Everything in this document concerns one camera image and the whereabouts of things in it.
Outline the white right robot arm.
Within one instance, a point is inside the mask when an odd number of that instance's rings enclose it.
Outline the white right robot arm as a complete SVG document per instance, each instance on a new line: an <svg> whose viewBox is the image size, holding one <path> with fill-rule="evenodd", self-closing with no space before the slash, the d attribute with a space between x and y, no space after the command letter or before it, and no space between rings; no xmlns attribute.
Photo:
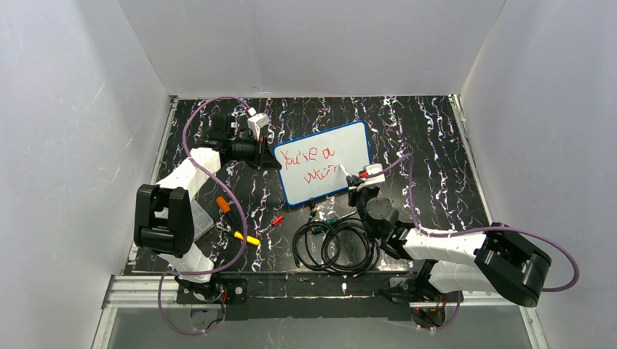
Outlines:
<svg viewBox="0 0 617 349"><path fill-rule="evenodd" d="M419 261L411 289L425 295L495 292L524 307L537 306L551 257L521 233L498 223L464 234L424 233L379 195L369 178L346 176L349 206L388 256Z"/></svg>

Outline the red marker cap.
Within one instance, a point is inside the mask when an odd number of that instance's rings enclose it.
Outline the red marker cap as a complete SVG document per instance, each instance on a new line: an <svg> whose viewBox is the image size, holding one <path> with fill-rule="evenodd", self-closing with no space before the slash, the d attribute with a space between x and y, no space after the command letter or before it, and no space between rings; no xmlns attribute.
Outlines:
<svg viewBox="0 0 617 349"><path fill-rule="evenodd" d="M279 225L283 222L283 220L284 220L284 216L283 216L283 215L280 215L280 216L278 216L278 217L275 217L275 218L272 220L271 225L272 225L273 227L279 226Z"/></svg>

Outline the white red whiteboard marker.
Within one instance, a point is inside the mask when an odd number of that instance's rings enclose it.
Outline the white red whiteboard marker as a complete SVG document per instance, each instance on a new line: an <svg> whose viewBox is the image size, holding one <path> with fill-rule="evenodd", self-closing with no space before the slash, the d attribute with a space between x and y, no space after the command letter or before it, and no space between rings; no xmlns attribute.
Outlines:
<svg viewBox="0 0 617 349"><path fill-rule="evenodd" d="M342 164L339 164L339 167L340 167L341 172L343 173L343 175L347 178L349 176L349 173L347 172L345 166L342 165Z"/></svg>

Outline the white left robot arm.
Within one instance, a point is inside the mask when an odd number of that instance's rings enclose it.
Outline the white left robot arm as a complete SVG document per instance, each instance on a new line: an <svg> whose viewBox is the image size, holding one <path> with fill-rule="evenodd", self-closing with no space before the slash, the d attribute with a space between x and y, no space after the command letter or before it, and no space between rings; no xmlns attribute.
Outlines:
<svg viewBox="0 0 617 349"><path fill-rule="evenodd" d="M210 282L214 263L194 242L194 197L230 161L243 161L255 170L281 169L266 140L269 123L265 113L256 113L242 130L233 117L214 116L187 159L156 184L138 188L135 245L168 261L183 280Z"/></svg>

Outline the blue framed whiteboard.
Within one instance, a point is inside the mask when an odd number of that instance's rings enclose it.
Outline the blue framed whiteboard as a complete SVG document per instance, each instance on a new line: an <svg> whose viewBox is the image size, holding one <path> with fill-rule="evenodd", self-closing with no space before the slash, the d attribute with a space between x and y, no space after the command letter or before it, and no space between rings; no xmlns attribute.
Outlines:
<svg viewBox="0 0 617 349"><path fill-rule="evenodd" d="M322 198L346 189L346 177L370 164L369 132L365 121L354 121L276 145L282 165L279 179L288 206Z"/></svg>

